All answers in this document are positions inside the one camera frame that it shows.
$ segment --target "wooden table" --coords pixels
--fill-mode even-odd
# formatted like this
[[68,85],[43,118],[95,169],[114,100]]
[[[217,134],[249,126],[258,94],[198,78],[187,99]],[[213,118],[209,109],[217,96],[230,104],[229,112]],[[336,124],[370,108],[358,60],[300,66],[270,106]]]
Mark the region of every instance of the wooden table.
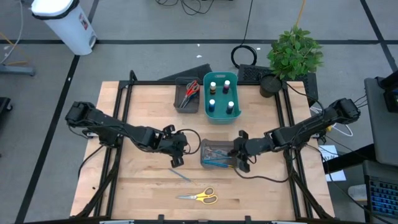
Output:
[[[302,82],[292,82],[298,91],[304,92]],[[103,82],[97,108],[112,115],[118,82]],[[131,104],[127,122],[138,126],[152,126],[162,129],[174,124],[176,129],[192,128],[202,139],[232,141],[243,129],[250,138],[263,137],[263,133],[279,127],[274,98],[263,98],[258,86],[238,86],[241,116],[230,125],[211,125],[203,110],[203,92],[200,110],[197,114],[178,114],[173,107],[175,86],[136,85],[132,88]],[[283,95],[281,95],[284,118],[287,122]],[[295,122],[310,116],[307,99],[289,90]],[[119,119],[124,102],[121,103]],[[193,149],[198,139],[186,132]],[[317,142],[309,144],[317,147]],[[98,148],[98,140],[88,141],[85,156]],[[273,179],[285,179],[287,171],[282,152],[268,152],[258,156],[258,162],[251,166],[246,176],[263,175]],[[246,180],[238,177],[232,169],[205,170],[200,165],[200,153],[183,157],[185,164],[177,171],[192,179],[189,183],[175,175],[170,168],[171,157],[158,153],[142,152],[129,139],[124,140],[118,183],[113,207],[113,219],[156,220],[164,214],[166,220],[294,220],[294,211],[289,183],[277,184],[263,179]],[[320,205],[334,215],[328,186],[323,173],[322,160],[317,151],[306,147],[302,150],[307,185]],[[81,170],[80,179],[72,205],[71,215],[80,212],[98,188],[104,161],[104,150],[89,160]],[[218,196],[217,203],[204,205],[194,200],[176,199],[177,195],[200,193],[213,186]],[[305,207],[298,187],[298,198],[302,216]],[[104,194],[101,213],[104,214],[108,193]]]

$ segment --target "computer keyboard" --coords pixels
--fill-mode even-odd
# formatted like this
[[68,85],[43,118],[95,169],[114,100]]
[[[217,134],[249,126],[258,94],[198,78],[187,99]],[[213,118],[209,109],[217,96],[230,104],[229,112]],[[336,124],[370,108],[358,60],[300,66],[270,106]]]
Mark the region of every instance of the computer keyboard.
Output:
[[398,218],[398,185],[369,179],[371,210],[378,215]]

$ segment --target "gray floor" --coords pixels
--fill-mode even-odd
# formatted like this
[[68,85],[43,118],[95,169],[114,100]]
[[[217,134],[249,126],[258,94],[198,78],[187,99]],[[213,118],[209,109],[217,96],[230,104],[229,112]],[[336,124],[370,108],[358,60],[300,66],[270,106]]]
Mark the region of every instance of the gray floor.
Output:
[[[86,14],[93,0],[81,1]],[[207,8],[210,1],[204,2]],[[395,0],[367,0],[385,39],[398,39]],[[42,22],[30,15],[24,6],[23,39],[58,39]],[[300,1],[254,0],[248,39],[275,39],[295,22]],[[241,39],[248,16],[249,1],[215,0],[208,14],[188,16],[181,5],[162,7],[150,0],[100,0],[93,27],[99,39],[160,40],[160,39]],[[0,32],[16,39],[19,30],[17,1],[0,2]],[[320,40],[377,40],[360,1],[308,0],[300,25]],[[140,80],[157,80],[183,70],[209,63],[214,71],[237,72],[230,61],[236,44],[154,44],[97,45],[95,51],[80,57],[68,96],[39,179],[27,222],[67,218],[77,183],[77,170],[82,162],[86,141],[74,136],[63,120],[74,101],[96,103],[101,82],[127,79],[133,69]],[[258,65],[267,66],[271,49],[267,44],[252,44],[258,53]],[[4,55],[5,45],[0,45]],[[21,44],[36,68],[35,77],[0,76],[0,96],[12,98],[14,110],[0,130],[0,223],[14,222],[37,157],[42,148],[73,54],[64,45]],[[389,45],[398,57],[398,45]],[[386,76],[392,70],[379,44],[325,45],[324,67],[317,72],[320,101],[364,95],[363,80]],[[24,59],[16,50],[11,61]],[[239,50],[236,60],[251,63],[250,53]],[[367,108],[360,120],[352,125],[354,137],[332,132],[337,141],[357,149],[372,142]],[[346,149],[337,146],[341,152]],[[346,170],[348,186],[363,183],[361,167]],[[334,185],[330,185],[336,216],[343,220],[363,221],[363,211],[355,207]]]

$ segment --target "scissors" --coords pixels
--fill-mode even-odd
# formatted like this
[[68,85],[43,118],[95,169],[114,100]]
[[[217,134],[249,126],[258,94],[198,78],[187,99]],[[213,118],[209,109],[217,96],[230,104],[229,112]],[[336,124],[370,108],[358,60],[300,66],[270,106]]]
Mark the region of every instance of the scissors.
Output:
[[180,104],[180,108],[184,108],[191,97],[193,97],[200,89],[200,86],[196,80],[188,83],[187,85],[187,92],[185,93],[185,97]]
[[217,202],[218,197],[214,194],[214,188],[208,187],[202,193],[197,195],[181,195],[178,196],[179,199],[190,199],[190,200],[198,200],[204,203],[205,205],[211,205]]

